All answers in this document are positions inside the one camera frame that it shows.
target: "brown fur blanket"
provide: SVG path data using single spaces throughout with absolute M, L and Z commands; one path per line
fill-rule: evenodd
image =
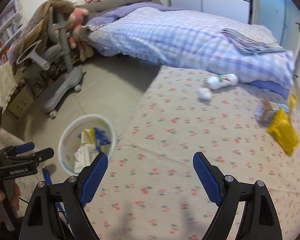
M 35 11 L 25 29 L 22 31 L 20 37 L 15 40 L 8 52 L 8 59 L 12 66 L 13 74 L 16 73 L 17 68 L 27 65 L 16 65 L 18 57 L 28 48 L 32 43 L 38 40 L 42 40 L 37 47 L 36 52 L 40 55 L 46 49 L 48 41 L 47 23 L 49 20 L 49 7 L 53 6 L 53 11 L 61 12 L 65 14 L 65 20 L 67 21 L 70 14 L 74 11 L 73 3 L 66 0 L 49 0 L 44 2 Z

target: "pink plush toy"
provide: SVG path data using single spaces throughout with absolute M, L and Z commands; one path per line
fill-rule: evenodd
M 72 35 L 69 37 L 70 47 L 71 49 L 75 49 L 76 46 L 78 46 L 81 61 L 85 61 L 94 54 L 93 49 L 79 37 L 79 30 L 83 23 L 83 17 L 88 15 L 89 11 L 87 9 L 75 8 L 66 24 L 66 28 L 72 30 Z

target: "caster wheel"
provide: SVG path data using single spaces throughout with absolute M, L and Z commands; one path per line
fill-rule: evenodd
M 53 111 L 50 113 L 50 117 L 51 117 L 51 118 L 55 118 L 55 117 L 57 117 L 57 115 L 58 115 L 58 112 L 57 112 L 56 110 L 53 110 Z
M 79 91 L 81 91 L 81 89 L 82 89 L 81 85 L 76 85 L 76 86 L 74 87 L 74 91 L 76 91 L 77 93 L 78 93 Z

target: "yellow wrapper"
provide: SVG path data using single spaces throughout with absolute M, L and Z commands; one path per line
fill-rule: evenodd
M 288 156 L 292 155 L 294 149 L 300 143 L 298 134 L 290 123 L 292 110 L 295 103 L 296 97 L 291 95 L 289 116 L 282 108 L 280 108 L 267 130 L 267 133 L 270 133 L 274 136 L 275 140 L 279 143 L 281 148 Z

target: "metal screw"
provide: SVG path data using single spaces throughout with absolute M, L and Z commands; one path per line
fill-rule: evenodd
M 69 182 L 75 182 L 76 180 L 77 180 L 76 176 L 71 176 L 71 177 L 68 178 Z
M 265 185 L 265 183 L 262 181 L 262 180 L 258 180 L 257 181 L 257 184 L 260 186 L 260 187 L 263 187 Z
M 229 181 L 229 182 L 233 181 L 233 177 L 230 176 L 230 175 L 227 175 L 227 176 L 225 177 L 225 179 L 226 179 L 226 181 Z
M 38 187 L 43 187 L 44 185 L 46 185 L 46 183 L 45 183 L 44 181 L 40 181 L 40 182 L 38 183 Z

